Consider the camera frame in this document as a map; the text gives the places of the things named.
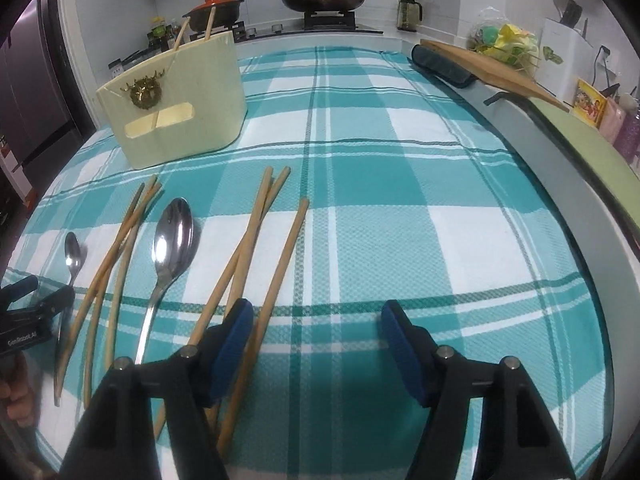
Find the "teal and white checkered tablecloth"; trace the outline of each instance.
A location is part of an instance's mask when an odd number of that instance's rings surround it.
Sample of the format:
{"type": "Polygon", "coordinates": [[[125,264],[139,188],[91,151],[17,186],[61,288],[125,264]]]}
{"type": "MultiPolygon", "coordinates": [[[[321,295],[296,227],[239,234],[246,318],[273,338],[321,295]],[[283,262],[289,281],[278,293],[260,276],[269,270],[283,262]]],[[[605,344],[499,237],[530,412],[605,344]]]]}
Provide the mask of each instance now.
{"type": "MultiPolygon", "coordinates": [[[[183,196],[201,235],[193,264],[165,295],[153,325],[147,360],[165,358],[187,341],[241,238],[264,168],[290,166],[245,290],[257,308],[299,198],[308,196],[311,208],[236,429],[232,478],[404,478],[427,411],[405,392],[381,337],[380,308],[391,298],[438,343],[469,358],[519,356],[577,472],[585,471],[604,437],[597,299],[556,208],[523,161],[464,101],[395,52],[317,47],[245,59],[240,69],[248,115],[236,142],[132,171],[110,130],[94,135],[40,202],[5,282],[33,273],[50,285],[66,283],[63,240],[73,230],[88,250],[77,307],[134,190],[159,173],[164,193],[138,237],[116,355],[134,354],[156,278],[156,222],[183,196]]],[[[110,299],[94,388],[104,374],[110,299]]],[[[52,344],[30,352],[33,369],[42,371],[39,443],[56,467],[81,414],[85,331],[60,408],[52,402],[52,344]]],[[[460,480],[471,476],[480,416],[481,401],[474,401],[460,480]]],[[[166,430],[158,451],[172,478],[166,430]]]]}

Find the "large spoon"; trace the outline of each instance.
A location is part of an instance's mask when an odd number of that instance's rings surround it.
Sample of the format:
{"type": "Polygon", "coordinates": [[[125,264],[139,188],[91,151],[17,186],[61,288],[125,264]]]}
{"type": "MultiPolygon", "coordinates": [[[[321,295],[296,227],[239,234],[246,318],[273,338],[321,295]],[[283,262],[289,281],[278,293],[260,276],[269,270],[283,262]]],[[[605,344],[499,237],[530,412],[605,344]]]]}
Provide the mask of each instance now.
{"type": "MultiPolygon", "coordinates": [[[[84,258],[82,257],[82,249],[78,243],[76,235],[69,231],[65,237],[65,263],[71,274],[69,279],[69,285],[73,286],[78,272],[82,269],[84,258]]],[[[56,351],[54,354],[54,371],[53,371],[53,403],[56,406],[60,405],[60,396],[56,394],[58,390],[58,367],[60,366],[60,354],[62,353],[63,343],[66,341],[69,333],[69,326],[71,322],[72,307],[68,306],[60,313],[58,319],[58,338],[56,339],[56,351]]]]}
{"type": "Polygon", "coordinates": [[[156,227],[156,237],[151,250],[151,258],[156,264],[158,280],[149,303],[146,306],[145,320],[142,323],[136,364],[145,356],[146,344],[151,334],[158,303],[169,286],[191,263],[193,257],[193,217],[189,204],[183,198],[175,198],[162,212],[156,227]]]}

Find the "tablecloth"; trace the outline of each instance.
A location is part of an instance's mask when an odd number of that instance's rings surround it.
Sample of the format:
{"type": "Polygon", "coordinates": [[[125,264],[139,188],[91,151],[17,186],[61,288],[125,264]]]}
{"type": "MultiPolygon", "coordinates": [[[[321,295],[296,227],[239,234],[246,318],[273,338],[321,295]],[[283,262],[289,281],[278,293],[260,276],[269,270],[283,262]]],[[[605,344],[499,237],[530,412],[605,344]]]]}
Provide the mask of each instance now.
{"type": "MultiPolygon", "coordinates": [[[[599,307],[558,211],[520,157],[468,104],[397,52],[316,47],[239,66],[248,113],[231,146],[133,171],[110,129],[98,132],[37,206],[4,282],[32,273],[44,284],[66,283],[63,240],[73,230],[88,251],[77,308],[134,190],[159,173],[163,194],[136,243],[116,355],[134,355],[155,283],[156,222],[183,196],[199,247],[153,325],[145,360],[165,358],[186,343],[241,238],[264,168],[290,166],[245,289],[256,308],[299,198],[308,196],[311,206],[236,429],[232,478],[404,478],[427,411],[405,392],[382,338],[379,312],[388,299],[468,358],[519,356],[577,472],[585,471],[604,437],[599,307]]],[[[113,280],[94,389],[104,374],[113,280]]],[[[212,323],[221,320],[219,309],[212,323]]],[[[85,333],[60,408],[52,402],[52,344],[30,351],[32,368],[42,371],[38,441],[54,467],[82,412],[85,333]]],[[[461,480],[472,473],[480,416],[481,400],[474,401],[461,480]]],[[[165,478],[175,476],[166,430],[158,454],[165,478]]]]}

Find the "orange pot lid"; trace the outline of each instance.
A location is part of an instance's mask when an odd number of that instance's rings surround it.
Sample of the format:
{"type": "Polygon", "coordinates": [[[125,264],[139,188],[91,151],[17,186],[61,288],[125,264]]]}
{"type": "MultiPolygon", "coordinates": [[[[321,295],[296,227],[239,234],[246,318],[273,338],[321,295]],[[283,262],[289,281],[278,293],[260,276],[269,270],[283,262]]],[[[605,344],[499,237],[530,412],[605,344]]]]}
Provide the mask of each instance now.
{"type": "Polygon", "coordinates": [[[244,2],[244,0],[204,0],[204,3],[194,7],[191,10],[198,10],[198,9],[204,9],[205,7],[211,7],[217,4],[226,4],[229,2],[244,2]]]}

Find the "blue gripper pad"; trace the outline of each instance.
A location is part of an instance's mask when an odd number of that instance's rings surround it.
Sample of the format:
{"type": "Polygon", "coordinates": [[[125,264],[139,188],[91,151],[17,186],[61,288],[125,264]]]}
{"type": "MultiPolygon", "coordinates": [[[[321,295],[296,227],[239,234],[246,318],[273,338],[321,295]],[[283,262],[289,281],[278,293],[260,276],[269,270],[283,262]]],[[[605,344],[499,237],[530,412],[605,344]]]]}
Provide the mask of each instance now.
{"type": "Polygon", "coordinates": [[[405,332],[406,327],[402,327],[402,324],[405,323],[398,319],[392,309],[392,306],[396,305],[400,308],[397,301],[390,300],[382,307],[382,332],[385,335],[386,342],[389,344],[391,354],[396,360],[404,387],[409,392],[409,395],[423,406],[427,400],[427,391],[424,387],[424,368],[420,364],[414,347],[409,342],[405,332]]]}
{"type": "Polygon", "coordinates": [[[231,386],[231,381],[238,370],[240,359],[244,352],[244,346],[249,339],[249,334],[254,327],[254,308],[247,300],[238,300],[229,314],[234,316],[233,325],[230,327],[225,341],[222,343],[218,355],[211,364],[210,399],[219,400],[231,386]]]}

